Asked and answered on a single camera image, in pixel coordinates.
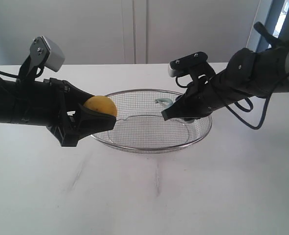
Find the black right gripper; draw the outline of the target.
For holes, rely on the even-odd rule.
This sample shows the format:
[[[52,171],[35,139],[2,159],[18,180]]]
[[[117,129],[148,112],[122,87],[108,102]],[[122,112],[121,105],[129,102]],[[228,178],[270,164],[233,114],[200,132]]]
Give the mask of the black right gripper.
[[[209,77],[209,74],[190,70],[189,75],[192,82],[187,85],[185,94],[179,95],[171,107],[161,111],[164,120],[174,118],[197,120],[230,104],[235,104],[246,113],[253,110],[253,103],[249,99],[251,95],[221,83],[225,76],[224,71]]]

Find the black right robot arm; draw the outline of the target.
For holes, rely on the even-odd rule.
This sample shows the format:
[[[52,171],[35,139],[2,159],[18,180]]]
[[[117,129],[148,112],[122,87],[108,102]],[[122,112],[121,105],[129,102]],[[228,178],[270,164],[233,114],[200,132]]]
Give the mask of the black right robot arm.
[[[261,22],[254,29],[271,47],[262,52],[242,48],[219,73],[215,73],[207,63],[207,54],[201,51],[169,63],[171,77],[189,75],[192,82],[173,105],[162,111],[165,120],[203,118],[245,98],[289,93],[289,40],[272,36]]]

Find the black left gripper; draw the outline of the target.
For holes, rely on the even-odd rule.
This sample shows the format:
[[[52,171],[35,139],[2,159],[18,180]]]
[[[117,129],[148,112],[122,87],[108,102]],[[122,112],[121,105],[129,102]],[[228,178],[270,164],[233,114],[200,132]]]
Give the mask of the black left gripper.
[[[62,147],[76,147],[79,140],[112,130],[116,123],[112,115],[85,108],[93,95],[65,80],[34,81],[17,92],[10,123],[44,126]]]

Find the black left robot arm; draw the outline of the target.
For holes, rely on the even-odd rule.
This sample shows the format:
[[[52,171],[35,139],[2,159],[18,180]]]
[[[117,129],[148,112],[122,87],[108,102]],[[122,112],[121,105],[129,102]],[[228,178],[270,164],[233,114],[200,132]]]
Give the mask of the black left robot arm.
[[[75,147],[116,123],[116,117],[83,106],[91,97],[65,80],[25,84],[0,78],[0,123],[45,126],[62,147]]]

